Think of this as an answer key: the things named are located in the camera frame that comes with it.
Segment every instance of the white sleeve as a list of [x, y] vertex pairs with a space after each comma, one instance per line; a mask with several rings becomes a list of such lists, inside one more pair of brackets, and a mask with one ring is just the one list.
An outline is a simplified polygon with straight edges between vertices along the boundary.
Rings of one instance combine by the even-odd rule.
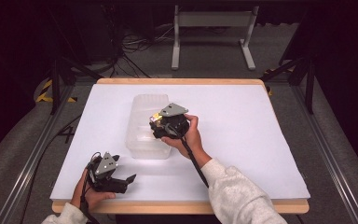
[[214, 214], [223, 224], [286, 223], [275, 211], [267, 193], [236, 167], [226, 168], [212, 159], [201, 171], [209, 184]]
[[77, 207], [66, 203], [59, 217], [50, 215], [42, 224], [82, 224], [86, 222], [87, 218]]

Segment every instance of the hand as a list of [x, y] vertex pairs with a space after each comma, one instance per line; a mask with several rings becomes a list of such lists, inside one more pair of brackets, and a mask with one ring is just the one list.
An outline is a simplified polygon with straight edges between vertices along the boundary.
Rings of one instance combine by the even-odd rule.
[[[190, 121], [190, 127], [186, 133], [186, 141], [196, 158], [197, 164], [201, 168], [211, 159], [211, 157], [202, 147], [200, 132], [197, 128], [199, 125], [199, 118], [188, 114], [185, 114], [185, 117]], [[184, 157], [189, 159], [188, 152], [180, 139], [171, 139], [170, 137], [164, 136], [161, 137], [161, 141], [168, 146], [177, 148]]]
[[[83, 175], [80, 180], [77, 182], [74, 195], [72, 197], [71, 204], [80, 208], [80, 197], [83, 190], [84, 180], [87, 176], [87, 170], [83, 171]], [[89, 210], [92, 210], [97, 206], [97, 204], [105, 199], [114, 199], [116, 198], [116, 194], [113, 192], [97, 192], [93, 188], [90, 187], [89, 183], [86, 184], [86, 201], [89, 203]]]

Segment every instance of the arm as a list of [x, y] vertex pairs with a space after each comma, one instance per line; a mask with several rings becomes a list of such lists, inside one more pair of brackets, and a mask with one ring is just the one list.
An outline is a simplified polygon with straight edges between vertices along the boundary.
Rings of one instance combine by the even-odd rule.
[[[42, 224], [81, 224], [86, 223], [88, 219], [83, 215], [80, 211], [80, 197], [82, 194], [83, 184], [87, 176], [87, 170], [83, 171], [83, 175], [80, 180], [77, 182], [74, 195], [72, 196], [72, 200], [70, 203], [66, 203], [63, 208], [61, 215], [56, 217], [54, 215], [48, 216]], [[113, 192], [97, 192], [93, 188], [90, 187], [89, 183], [86, 186], [86, 201], [89, 203], [89, 210], [93, 209], [97, 206], [97, 204], [105, 199], [114, 199], [116, 198], [116, 194]]]
[[[269, 196], [262, 189], [237, 168], [226, 168], [205, 152], [197, 128], [199, 119], [185, 116], [190, 121], [186, 141], [208, 181], [209, 198], [217, 218], [222, 223], [286, 223], [274, 210]], [[180, 140], [168, 137], [162, 137], [161, 140], [171, 147], [176, 147], [188, 158]]]

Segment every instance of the white paper sheet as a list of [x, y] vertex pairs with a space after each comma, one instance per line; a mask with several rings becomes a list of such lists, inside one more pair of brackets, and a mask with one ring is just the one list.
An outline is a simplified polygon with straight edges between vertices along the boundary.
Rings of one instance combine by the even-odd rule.
[[170, 102], [200, 118], [205, 150], [234, 165], [271, 199], [309, 198], [269, 98], [260, 85], [107, 85], [96, 84], [51, 193], [70, 200], [91, 156], [120, 155], [115, 178], [137, 174], [120, 201], [209, 201], [190, 160], [172, 150], [167, 160], [135, 160], [125, 147], [131, 103], [138, 94], [167, 94]]

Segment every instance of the transparent plastic box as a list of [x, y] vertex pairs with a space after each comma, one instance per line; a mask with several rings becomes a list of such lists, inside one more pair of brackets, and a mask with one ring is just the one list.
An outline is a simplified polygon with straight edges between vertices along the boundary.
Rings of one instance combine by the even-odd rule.
[[133, 98], [126, 147], [134, 159], [165, 160], [171, 147], [156, 139], [149, 119], [169, 104], [168, 95], [141, 94]]

